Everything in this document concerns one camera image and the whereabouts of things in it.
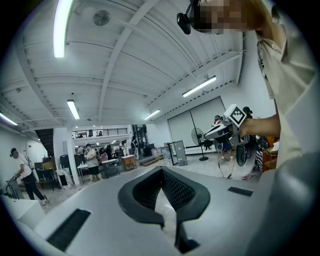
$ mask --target fluorescent light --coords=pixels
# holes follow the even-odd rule
[[[154,111],[152,114],[148,115],[144,120],[149,119],[150,117],[154,116],[156,113],[159,113],[159,112],[160,112],[160,110],[159,110],[159,109],[158,109],[158,110],[156,110],[156,111]]]
[[[195,91],[198,91],[199,89],[201,89],[202,87],[207,86],[208,84],[211,84],[212,82],[216,81],[217,77],[214,76],[210,79],[208,79],[207,81],[203,82],[202,84],[198,85],[196,88],[193,88],[191,90],[188,90],[187,92],[185,92],[184,94],[182,94],[183,97],[187,97],[190,94],[193,94]]]
[[[73,0],[59,0],[56,5],[53,25],[53,54],[55,58],[65,56],[66,33]]]
[[[80,117],[78,115],[78,111],[76,109],[75,101],[73,99],[68,99],[66,101],[66,103],[68,104],[68,107],[69,107],[74,119],[80,119]]]
[[[9,123],[13,124],[14,126],[17,126],[18,124],[14,121],[12,121],[9,117],[5,116],[4,114],[0,113],[0,117],[4,120],[7,120]]]

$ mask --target white ceiling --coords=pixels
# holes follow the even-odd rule
[[[24,125],[22,130],[142,124],[157,109],[160,113],[151,120],[187,110],[190,100],[200,104],[204,94],[206,99],[219,96],[221,88],[238,83],[242,33],[211,35],[192,30],[185,35],[176,16],[186,11],[189,2],[75,1],[65,57],[54,58],[57,1],[44,1],[3,59],[0,110]],[[110,13],[111,20],[104,26],[92,20],[99,10]],[[204,91],[182,97],[212,76],[217,80]],[[72,117],[68,99],[75,101],[80,120]]]

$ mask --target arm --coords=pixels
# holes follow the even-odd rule
[[[96,157],[97,157],[97,154],[96,154],[96,152],[94,152],[94,155],[91,156],[91,157],[88,157],[87,160],[92,160],[92,159],[94,159],[94,158],[96,158]]]
[[[240,126],[240,137],[245,135],[279,137],[281,125],[276,102],[274,105],[275,115],[263,119],[246,119]]]
[[[25,170],[25,165],[24,164],[20,164],[20,170],[17,173],[17,177],[19,178],[21,176],[21,174],[24,172]]]

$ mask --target cardboard box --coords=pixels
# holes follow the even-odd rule
[[[49,170],[49,169],[52,169],[54,171],[56,170],[56,167],[52,162],[45,162],[42,165],[43,165],[43,169],[45,170]]]

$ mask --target cable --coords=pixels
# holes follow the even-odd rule
[[[76,15],[80,15],[81,13],[77,13],[77,9],[82,5],[82,1],[77,1],[77,2],[81,2],[77,8],[75,8],[74,12]]]
[[[234,171],[235,161],[236,161],[236,160],[233,160],[232,170],[231,170],[230,175],[228,176],[229,178],[231,177],[232,172]]]
[[[220,163],[219,163],[219,152],[218,152],[218,154],[216,154],[216,161],[218,162],[218,167],[219,167],[219,170],[220,170],[220,172],[221,172],[221,174],[222,174],[222,177],[219,177],[219,178],[226,179],[226,177],[224,176],[224,174],[223,174],[223,172],[222,172],[222,170],[221,170],[221,168],[220,168]]]

